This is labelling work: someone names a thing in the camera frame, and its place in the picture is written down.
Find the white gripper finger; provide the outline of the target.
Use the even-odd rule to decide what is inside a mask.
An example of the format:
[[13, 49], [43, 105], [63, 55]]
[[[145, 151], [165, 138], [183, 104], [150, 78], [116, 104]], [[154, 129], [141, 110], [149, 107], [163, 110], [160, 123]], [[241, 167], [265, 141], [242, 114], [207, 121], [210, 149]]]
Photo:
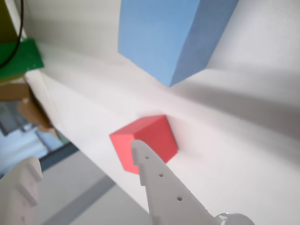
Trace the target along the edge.
[[133, 161], [139, 168], [140, 183], [146, 189], [154, 225], [217, 225], [164, 161], [141, 140], [131, 142]]
[[20, 161], [6, 173], [0, 180], [0, 223], [2, 225], [33, 224], [33, 208], [38, 204], [41, 180], [41, 165], [36, 156]]

